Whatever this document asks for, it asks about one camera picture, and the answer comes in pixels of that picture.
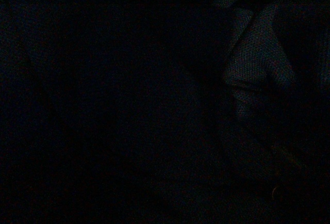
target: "dark fabric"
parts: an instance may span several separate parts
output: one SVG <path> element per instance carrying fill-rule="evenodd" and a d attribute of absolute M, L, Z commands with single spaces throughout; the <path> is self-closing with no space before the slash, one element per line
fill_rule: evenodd
<path fill-rule="evenodd" d="M 328 221 L 327 0 L 0 1 L 1 221 Z"/>

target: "textured cloth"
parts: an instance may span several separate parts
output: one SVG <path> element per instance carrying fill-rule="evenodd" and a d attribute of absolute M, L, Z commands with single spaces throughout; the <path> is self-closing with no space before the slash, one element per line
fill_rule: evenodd
<path fill-rule="evenodd" d="M 1 221 L 327 221 L 328 0 L 0 2 Z"/>

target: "fabric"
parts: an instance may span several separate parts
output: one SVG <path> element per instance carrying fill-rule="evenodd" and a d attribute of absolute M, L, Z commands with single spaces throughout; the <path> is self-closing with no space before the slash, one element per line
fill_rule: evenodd
<path fill-rule="evenodd" d="M 328 0 L 0 1 L 1 221 L 328 221 Z"/>

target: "crumpled fabric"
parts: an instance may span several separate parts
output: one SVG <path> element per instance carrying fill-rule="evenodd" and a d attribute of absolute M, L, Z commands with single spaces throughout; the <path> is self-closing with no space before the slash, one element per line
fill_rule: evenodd
<path fill-rule="evenodd" d="M 1 221 L 328 221 L 329 0 L 0 1 Z"/>

